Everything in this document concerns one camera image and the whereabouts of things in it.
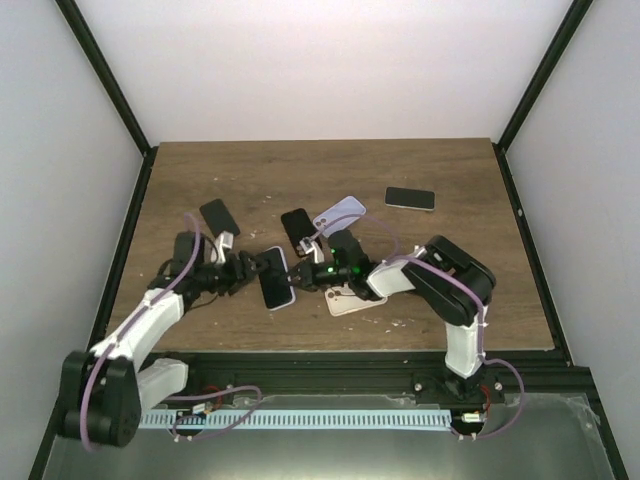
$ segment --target wooden tabletop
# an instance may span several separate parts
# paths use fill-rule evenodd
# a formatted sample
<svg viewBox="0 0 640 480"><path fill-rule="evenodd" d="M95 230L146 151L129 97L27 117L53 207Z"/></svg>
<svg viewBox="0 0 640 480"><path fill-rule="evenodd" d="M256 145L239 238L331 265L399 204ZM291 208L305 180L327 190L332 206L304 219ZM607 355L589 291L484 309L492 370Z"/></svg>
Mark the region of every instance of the wooden tabletop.
<svg viewBox="0 0 640 480"><path fill-rule="evenodd" d="M436 192L436 210L384 205L388 186ZM242 230L234 250L283 247L298 259L280 215L305 208L313 218L353 195L389 224L403 252L445 235L495 274L488 349L552 348L553 343L488 139L164 143L160 146L120 283L110 330L135 308L184 230L183 214L222 198ZM393 247L376 224L351 227L370 258ZM208 294L196 303L206 302ZM429 306L408 294L386 305L332 317L322 292L297 292L294 305L264 306L258 282L234 297L188 312L159 350L423 350L446 347Z"/></svg>

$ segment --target black frame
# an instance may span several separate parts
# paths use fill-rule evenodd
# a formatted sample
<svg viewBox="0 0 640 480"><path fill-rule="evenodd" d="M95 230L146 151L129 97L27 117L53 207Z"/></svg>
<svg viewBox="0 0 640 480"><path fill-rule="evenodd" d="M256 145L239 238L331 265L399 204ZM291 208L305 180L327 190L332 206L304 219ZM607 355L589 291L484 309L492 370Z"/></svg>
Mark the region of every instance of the black frame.
<svg viewBox="0 0 640 480"><path fill-rule="evenodd" d="M529 86L513 113L500 141L494 144L496 161L502 173L516 223L524 244L543 310L549 324L554 349L549 351L488 352L512 362L522 374L527 390L546 393L584 393L593 411L600 417L599 432L616 478L626 479L622 459L600 402L591 372L572 364L571 353L560 324L551 292L538 257L531 232L523 213L518 192L511 177L507 150L549 79L562 53L580 25L593 0L574 0L538 66ZM131 110L113 72L109 68L89 26L74 0L56 0L78 43L116 107L144 160L133 198L118 241L94 327L91 346L104 338L116 293L124 270L133 232L151 176L158 147L151 147ZM150 361L159 354L152 354ZM190 381L200 383L218 378L218 383L258 384L267 394L277 393L383 393L412 392L415 379L429 372L441 371L444 352L363 352L363 353L190 353L171 352L190 366ZM517 392L515 379L503 368L496 375L506 392ZM58 431L60 418L57 405L36 456L31 479L41 479Z"/></svg>

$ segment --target white ventilation strip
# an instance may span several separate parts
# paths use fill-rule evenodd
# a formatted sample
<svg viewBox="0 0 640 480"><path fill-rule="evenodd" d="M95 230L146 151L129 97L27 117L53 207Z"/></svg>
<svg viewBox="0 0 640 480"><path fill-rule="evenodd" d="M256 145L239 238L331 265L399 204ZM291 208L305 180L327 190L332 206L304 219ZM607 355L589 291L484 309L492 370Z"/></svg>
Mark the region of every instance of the white ventilation strip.
<svg viewBox="0 0 640 480"><path fill-rule="evenodd" d="M177 410L151 410L142 429L171 428ZM204 420L187 418L180 429L217 430L237 421L247 410L218 410ZM448 431L448 410L257 410L240 430L426 430Z"/></svg>

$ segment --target white wall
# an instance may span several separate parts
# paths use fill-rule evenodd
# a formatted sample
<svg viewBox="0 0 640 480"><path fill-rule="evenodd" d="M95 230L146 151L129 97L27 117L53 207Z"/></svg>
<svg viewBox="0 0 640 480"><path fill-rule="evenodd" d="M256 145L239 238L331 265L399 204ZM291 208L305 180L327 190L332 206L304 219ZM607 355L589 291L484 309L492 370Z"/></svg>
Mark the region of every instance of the white wall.
<svg viewBox="0 0 640 480"><path fill-rule="evenodd" d="M570 0L79 0L152 143L491 137Z"/></svg>
<svg viewBox="0 0 640 480"><path fill-rule="evenodd" d="M0 465L27 478L141 156L52 1L0 3Z"/></svg>
<svg viewBox="0 0 640 480"><path fill-rule="evenodd" d="M640 9L594 2L508 152L578 364L640 478Z"/></svg>

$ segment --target purple cable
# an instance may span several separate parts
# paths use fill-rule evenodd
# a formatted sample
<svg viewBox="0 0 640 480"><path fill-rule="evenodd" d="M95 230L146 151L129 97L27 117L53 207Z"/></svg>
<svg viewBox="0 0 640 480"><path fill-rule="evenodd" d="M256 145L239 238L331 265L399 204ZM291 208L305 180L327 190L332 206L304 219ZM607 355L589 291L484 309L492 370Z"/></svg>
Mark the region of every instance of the purple cable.
<svg viewBox="0 0 640 480"><path fill-rule="evenodd" d="M394 260L406 260L408 262L418 265L419 267L424 268L425 270L433 273L434 275L437 275L443 280L449 282L454 287L463 291L466 295L469 296L469 298L471 298L471 300L473 300L473 303L476 304L476 307L478 308L478 356L480 357L480 361L487 366L502 365L508 368L511 371L511 373L513 373L513 375L516 377L516 380L518 381L518 387L520 388L520 403L518 404L518 410L516 411L515 415L511 418L511 420L509 420L505 425L500 427L495 432L487 433L486 435L478 435L476 438L491 438L503 433L505 430L510 428L518 420L518 418L520 418L520 415L522 414L522 409L524 406L524 397L525 397L524 381L522 380L522 376L520 375L520 373L518 373L518 370L516 370L516 368L506 360L502 360L500 358L487 360L485 358L484 356L484 305L482 304L482 300L480 300L480 298L475 293L473 293L466 285L456 280L448 273L443 272L442 270L439 270L436 267L429 265L426 262L423 262L422 260L419 260L415 257L410 257L408 255L398 255L397 257L394 257L391 259L391 261L394 261ZM455 435L460 436L460 433L458 433L454 428L451 428L451 431Z"/></svg>
<svg viewBox="0 0 640 480"><path fill-rule="evenodd" d="M178 284L178 282L180 282L189 273L189 270L191 270L191 267L193 267L193 264L196 261L196 257L198 256L198 251L200 250L200 225L198 224L198 221L196 220L196 218L190 213L185 213L185 218L189 218L193 223L194 232L196 236L196 241L195 241L195 244L193 245L193 252L191 253L191 258L189 258L189 261L185 265L184 269L167 286L167 288L165 288L160 293L158 293L158 295L153 297L153 299L150 302L151 306L158 303L162 299L162 297L164 297L169 291L173 290L173 287L175 287ZM116 336L116 344L117 342L120 342L124 338L127 332L129 332L129 330L131 330L136 323L138 323L138 320L140 320L140 317L142 316L142 314L146 312L148 309L149 308L145 305L140 310L138 310L133 315L133 317L131 317L131 319L125 324L125 326L122 327L122 330L120 331L120 333ZM96 380L98 379L98 375L100 373L102 366L104 365L104 362L107 360L107 357L115 347L116 347L115 344L111 344L107 346L107 348L105 348L104 352L102 352L102 355L100 355L95 365L93 366L93 370L91 370L91 374L89 375L89 378L87 380L87 385L84 389L84 393L82 394L82 401L80 403L80 440L82 441L82 446L87 452L97 451L97 448L91 443L91 439L89 438L89 431L87 429L87 416L89 414L89 400L91 398L91 392L93 391L93 386L95 385Z"/></svg>
<svg viewBox="0 0 640 480"><path fill-rule="evenodd" d="M393 229L389 225L384 223L382 220L378 220L377 218L372 217L371 215L360 215L359 213L350 213L348 215L343 215L341 217L338 217L335 220L331 220L326 225L323 225L316 233L311 235L311 237L309 237L309 240L311 241L315 240L322 234L322 232L324 232L331 225L335 225L339 221L345 220L347 218L364 218L366 220L371 220L372 222L375 222L378 225L380 225L384 230L387 231L389 235L391 235L391 238L393 239L393 243L394 243L394 248L393 248L393 252L391 252L391 255L389 255L387 259L396 255L398 253L398 250L400 250L400 242L398 241L398 237L396 236L396 234L393 232Z"/></svg>
<svg viewBox="0 0 640 480"><path fill-rule="evenodd" d="M221 435L224 435L225 433L229 433L231 430L233 430L234 428L236 428L238 425L240 425L242 422L244 422L247 418L249 418L251 415L253 415L253 412L255 412L258 407L260 406L260 402L262 401L262 391L256 387L255 385L245 385L242 387L234 387L234 388L228 388L226 390L222 390L220 392L215 392L215 393L208 393L205 395L174 395L172 397L167 397L166 400L172 400L172 401L200 401L200 400L210 400L212 398L217 398L217 397L222 397L224 395L227 395L229 393L236 393L236 392L246 392L246 391L253 391L256 392L257 395L257 399L256 399L256 404L251 407L249 409L248 412L246 412L244 415L242 415L238 420L236 420L235 422L233 422L230 425L227 425L226 427L224 427L222 430L218 430L217 432L213 432L213 433L207 433L205 435L197 435L195 437L192 437L194 440L205 440L207 438L213 438L213 437L219 437ZM178 434L178 432L176 431L178 428L178 425L180 424L180 422L183 422L185 420L187 420L188 418L201 418L197 415L186 415L184 417L180 417L180 418L176 418L176 421L173 424L173 428L171 429L173 435L176 438L180 438L181 435Z"/></svg>

